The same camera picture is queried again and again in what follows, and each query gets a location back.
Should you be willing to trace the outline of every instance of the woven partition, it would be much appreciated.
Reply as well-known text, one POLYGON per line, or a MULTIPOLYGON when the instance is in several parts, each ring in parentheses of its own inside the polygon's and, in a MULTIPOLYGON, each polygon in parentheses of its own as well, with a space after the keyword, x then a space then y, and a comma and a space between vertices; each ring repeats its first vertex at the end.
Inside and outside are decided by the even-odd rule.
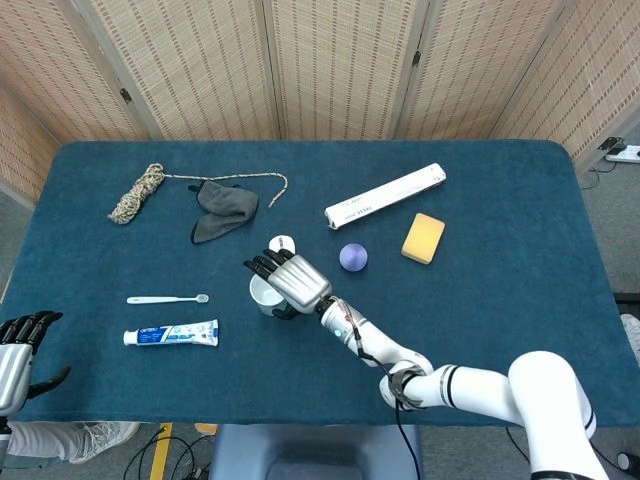
POLYGON ((270 139, 252 0, 92 0, 167 139, 270 139))
POLYGON ((0 0, 0 77, 61 142, 136 138, 52 0, 0 0))
POLYGON ((638 2, 580 0, 541 55, 494 136, 552 139, 579 161, 640 98, 638 2))
POLYGON ((487 137, 555 20, 560 2, 443 2, 399 136, 487 137))
POLYGON ((272 0, 286 138, 389 136, 418 1, 272 0))
POLYGON ((0 88, 0 180, 36 203, 57 150, 55 140, 0 88))

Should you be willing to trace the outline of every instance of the cup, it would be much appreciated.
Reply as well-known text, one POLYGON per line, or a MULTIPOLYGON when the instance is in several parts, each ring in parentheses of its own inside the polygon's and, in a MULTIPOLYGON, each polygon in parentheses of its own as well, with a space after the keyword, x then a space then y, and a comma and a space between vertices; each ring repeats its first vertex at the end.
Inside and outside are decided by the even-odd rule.
POLYGON ((249 283, 249 293, 253 301, 258 304, 265 315, 273 317, 273 310, 283 310, 287 307, 287 301, 271 285, 254 275, 249 283))

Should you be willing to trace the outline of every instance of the floor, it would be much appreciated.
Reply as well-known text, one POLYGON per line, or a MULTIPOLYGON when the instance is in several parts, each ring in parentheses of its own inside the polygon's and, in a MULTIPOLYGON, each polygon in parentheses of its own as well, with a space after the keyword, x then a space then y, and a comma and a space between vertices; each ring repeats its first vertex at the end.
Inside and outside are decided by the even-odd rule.
POLYGON ((30 218, 28 208, 0 192, 0 302, 30 218))
MULTIPOLYGON (((601 162, 597 168, 604 172, 611 165, 601 162)), ((591 172, 583 176, 580 182, 585 188, 585 204, 613 290, 640 292, 640 255, 637 253, 640 252, 640 164, 618 164, 612 172, 598 173, 597 176, 591 172)), ((29 212, 26 209, 0 194, 0 287, 12 269, 28 221, 29 212)), ((85 465, 50 467, 46 470, 46 478, 121 479, 131 458, 157 428, 157 425, 144 425, 129 443, 111 449, 85 465)), ((187 442, 199 438, 192 425, 175 425, 173 433, 187 442)), ((524 432, 514 428, 513 435, 526 451, 524 432)), ((202 440, 194 448, 196 466, 204 467, 211 460, 210 441, 210 438, 202 440)), ((593 441, 610 459, 615 459, 621 450, 640 453, 638 428, 601 428, 593 441)), ((503 428, 426 427, 422 429, 422 442, 426 478, 429 480, 529 478, 527 463, 511 444, 503 428)), ((171 471, 183 451, 184 447, 178 441, 171 443, 165 479, 171 477, 171 471)), ((149 451, 142 464, 141 478, 149 478, 152 456, 153 451, 149 451)), ((608 466, 605 468, 613 480, 629 478, 608 466)), ((184 478, 190 469, 191 461, 185 457, 179 464, 175 478, 184 478)), ((127 478, 138 478, 137 475, 136 463, 127 478)), ((5 480, 44 477, 45 471, 39 469, 5 470, 2 473, 5 480)))

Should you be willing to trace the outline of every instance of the yellow sponge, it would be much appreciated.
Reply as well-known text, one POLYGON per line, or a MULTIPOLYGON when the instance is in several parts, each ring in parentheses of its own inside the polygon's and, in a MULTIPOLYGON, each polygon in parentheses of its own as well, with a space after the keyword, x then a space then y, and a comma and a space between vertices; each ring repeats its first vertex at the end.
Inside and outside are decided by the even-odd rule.
POLYGON ((431 263, 443 231, 444 222, 418 213, 402 245, 402 254, 416 262, 431 263))

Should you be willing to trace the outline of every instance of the power strip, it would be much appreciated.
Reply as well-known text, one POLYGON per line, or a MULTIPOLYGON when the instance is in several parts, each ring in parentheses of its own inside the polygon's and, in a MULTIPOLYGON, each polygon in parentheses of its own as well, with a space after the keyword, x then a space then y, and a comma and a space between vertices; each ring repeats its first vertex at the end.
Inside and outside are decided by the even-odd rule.
POLYGON ((640 145, 627 145, 617 155, 606 155, 610 162, 640 163, 640 145))

